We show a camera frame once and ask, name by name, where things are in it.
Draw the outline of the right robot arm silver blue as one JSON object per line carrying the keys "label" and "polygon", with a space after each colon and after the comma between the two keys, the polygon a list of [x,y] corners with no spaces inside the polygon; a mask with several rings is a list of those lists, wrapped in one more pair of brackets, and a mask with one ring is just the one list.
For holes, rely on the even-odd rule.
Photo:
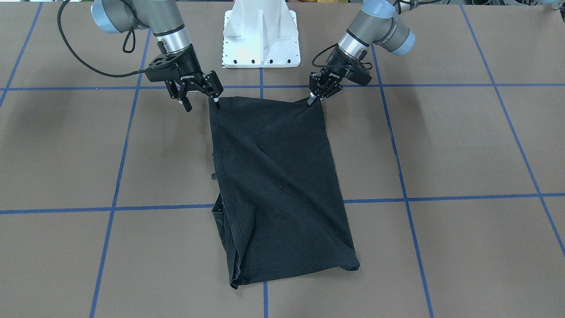
{"label": "right robot arm silver blue", "polygon": [[151,82],[162,81],[171,98],[192,110],[188,92],[201,92],[220,107],[223,87],[216,72],[204,74],[189,32],[174,0],[96,0],[91,16],[108,34],[149,28],[160,50],[145,69]]}

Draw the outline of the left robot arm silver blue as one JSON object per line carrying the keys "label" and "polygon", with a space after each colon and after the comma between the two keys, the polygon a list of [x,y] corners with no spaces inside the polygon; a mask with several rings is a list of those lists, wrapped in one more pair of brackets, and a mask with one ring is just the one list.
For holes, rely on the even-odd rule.
{"label": "left robot arm silver blue", "polygon": [[318,72],[309,75],[311,106],[315,101],[329,98],[343,90],[341,81],[346,78],[355,84],[367,86],[372,77],[372,66],[363,62],[371,45],[381,46],[396,56],[404,56],[415,45],[415,34],[401,21],[399,15],[417,8],[418,1],[364,0],[361,10],[355,16],[339,42],[327,48],[330,54],[325,63],[315,63]]}

